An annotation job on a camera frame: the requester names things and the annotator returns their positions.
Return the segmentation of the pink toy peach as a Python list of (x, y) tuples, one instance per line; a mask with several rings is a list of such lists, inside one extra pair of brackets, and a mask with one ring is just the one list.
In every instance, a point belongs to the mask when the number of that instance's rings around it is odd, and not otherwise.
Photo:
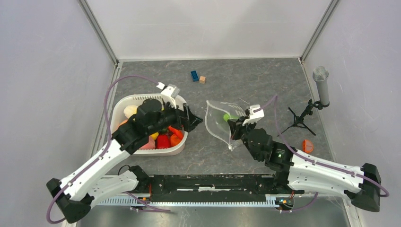
[(155, 149), (156, 148), (156, 143), (155, 140), (153, 139), (152, 136), (149, 136), (148, 142), (140, 147), (140, 150), (150, 150), (150, 149)]

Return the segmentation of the blue lego brick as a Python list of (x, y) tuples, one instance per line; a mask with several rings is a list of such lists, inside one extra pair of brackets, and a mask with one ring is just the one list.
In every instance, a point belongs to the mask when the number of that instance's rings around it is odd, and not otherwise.
[(198, 82), (200, 80), (198, 73), (195, 70), (191, 71), (191, 78), (193, 82)]

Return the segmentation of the wooden cube centre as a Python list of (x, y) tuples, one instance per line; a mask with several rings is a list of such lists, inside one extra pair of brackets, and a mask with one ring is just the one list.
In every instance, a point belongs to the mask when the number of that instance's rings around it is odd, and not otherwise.
[(200, 82), (201, 84), (205, 84), (205, 83), (206, 83), (206, 77), (205, 77), (205, 76), (200, 76), (200, 77), (199, 77), (199, 82)]

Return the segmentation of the clear polka dot zip bag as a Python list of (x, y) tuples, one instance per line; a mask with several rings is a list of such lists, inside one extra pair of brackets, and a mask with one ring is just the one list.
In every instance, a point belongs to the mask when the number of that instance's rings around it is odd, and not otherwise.
[(230, 139), (230, 128), (228, 122), (223, 120), (223, 114), (243, 117), (245, 110), (235, 103), (207, 100), (207, 110), (205, 115), (205, 125), (207, 131), (215, 138), (225, 142), (230, 151), (233, 151), (239, 142)]

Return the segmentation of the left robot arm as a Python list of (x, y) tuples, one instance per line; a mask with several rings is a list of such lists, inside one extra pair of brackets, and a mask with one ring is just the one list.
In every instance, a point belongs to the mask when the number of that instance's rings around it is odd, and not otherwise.
[(186, 103), (174, 106), (170, 102), (146, 99), (136, 114), (114, 133), (109, 133), (106, 145), (85, 164), (61, 180), (48, 181), (46, 186), (53, 197), (46, 214), (48, 222), (54, 223), (50, 218), (54, 204), (64, 215), (64, 220), (75, 223), (101, 200), (125, 191), (144, 192), (148, 188), (148, 179), (131, 170), (123, 174), (122, 179), (111, 179), (109, 184), (97, 186), (96, 183), (115, 165), (146, 145), (152, 134), (169, 126), (191, 132), (202, 122), (203, 119), (194, 115)]

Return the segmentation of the orange toy tomato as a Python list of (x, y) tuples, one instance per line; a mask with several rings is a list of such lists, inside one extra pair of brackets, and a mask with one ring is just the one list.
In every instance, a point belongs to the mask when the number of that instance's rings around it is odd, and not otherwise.
[(183, 139), (183, 136), (177, 136), (176, 134), (173, 134), (170, 136), (170, 144), (171, 147), (177, 146)]

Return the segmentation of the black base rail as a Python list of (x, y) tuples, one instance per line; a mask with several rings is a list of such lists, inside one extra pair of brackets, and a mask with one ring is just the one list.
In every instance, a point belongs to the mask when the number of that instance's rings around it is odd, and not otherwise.
[(266, 195), (291, 194), (274, 175), (151, 175), (139, 180), (133, 194), (152, 202), (257, 202)]

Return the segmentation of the red toy pepper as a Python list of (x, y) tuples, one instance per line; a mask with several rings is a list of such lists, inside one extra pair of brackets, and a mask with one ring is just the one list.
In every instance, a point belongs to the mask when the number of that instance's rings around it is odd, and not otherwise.
[(156, 138), (156, 149), (171, 148), (171, 143), (168, 135), (161, 134)]

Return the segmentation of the orange toy carrot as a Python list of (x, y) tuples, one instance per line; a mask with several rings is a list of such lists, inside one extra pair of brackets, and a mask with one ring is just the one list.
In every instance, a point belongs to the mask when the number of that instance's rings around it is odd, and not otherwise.
[(172, 127), (172, 126), (169, 126), (168, 129), (169, 129), (176, 137), (178, 137), (178, 138), (181, 139), (181, 140), (183, 139), (184, 134), (181, 132), (181, 130), (178, 130), (178, 129)]

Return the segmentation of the yellow toy cabbage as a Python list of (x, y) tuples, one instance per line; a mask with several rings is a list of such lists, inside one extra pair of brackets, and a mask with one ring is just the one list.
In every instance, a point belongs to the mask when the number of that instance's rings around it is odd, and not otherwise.
[(137, 114), (137, 105), (128, 105), (124, 108), (123, 113), (127, 119), (132, 117), (133, 115)]

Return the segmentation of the orange round toy slice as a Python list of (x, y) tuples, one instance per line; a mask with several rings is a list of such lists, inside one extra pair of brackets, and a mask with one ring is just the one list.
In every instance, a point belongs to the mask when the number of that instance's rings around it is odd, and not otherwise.
[(310, 140), (303, 140), (302, 151), (304, 153), (310, 154), (314, 150), (314, 144)]

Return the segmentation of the green toy vegetable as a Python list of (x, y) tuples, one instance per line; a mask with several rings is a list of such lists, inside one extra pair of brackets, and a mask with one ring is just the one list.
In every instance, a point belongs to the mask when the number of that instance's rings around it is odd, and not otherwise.
[(233, 121), (237, 121), (239, 119), (239, 117), (238, 116), (231, 116), (231, 115), (229, 115), (228, 113), (224, 113), (223, 114), (223, 120), (225, 121), (225, 122), (228, 122), (228, 120), (233, 120)]

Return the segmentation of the yellow toy lemon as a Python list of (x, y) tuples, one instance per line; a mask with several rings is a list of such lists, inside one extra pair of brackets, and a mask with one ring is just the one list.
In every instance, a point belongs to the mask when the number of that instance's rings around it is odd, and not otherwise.
[(159, 133), (158, 133), (158, 132), (155, 132), (155, 133), (151, 134), (150, 136), (151, 136), (151, 138), (152, 138), (153, 140), (156, 140), (157, 137), (159, 136)]

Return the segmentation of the grey microphone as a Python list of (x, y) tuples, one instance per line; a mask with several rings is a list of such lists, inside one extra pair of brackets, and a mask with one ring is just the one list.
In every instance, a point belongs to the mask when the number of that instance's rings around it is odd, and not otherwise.
[(318, 66), (313, 70), (313, 80), (316, 83), (320, 104), (323, 107), (328, 107), (330, 104), (329, 91), (328, 91), (328, 77), (329, 72), (324, 66)]

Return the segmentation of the white plastic basket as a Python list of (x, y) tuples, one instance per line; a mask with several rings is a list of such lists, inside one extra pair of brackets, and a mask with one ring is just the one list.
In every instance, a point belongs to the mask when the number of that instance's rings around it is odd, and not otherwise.
[[(128, 105), (137, 105), (137, 114), (127, 119), (123, 110)], [(176, 107), (183, 109), (187, 105), (181, 97), (176, 97)], [(182, 141), (175, 147), (166, 149), (140, 150), (148, 142), (151, 134), (174, 127), (177, 122), (175, 110), (163, 102), (161, 94), (141, 94), (126, 96), (114, 107), (111, 118), (111, 145), (110, 151), (120, 150), (136, 156), (172, 156), (180, 153), (185, 146), (188, 132)]]

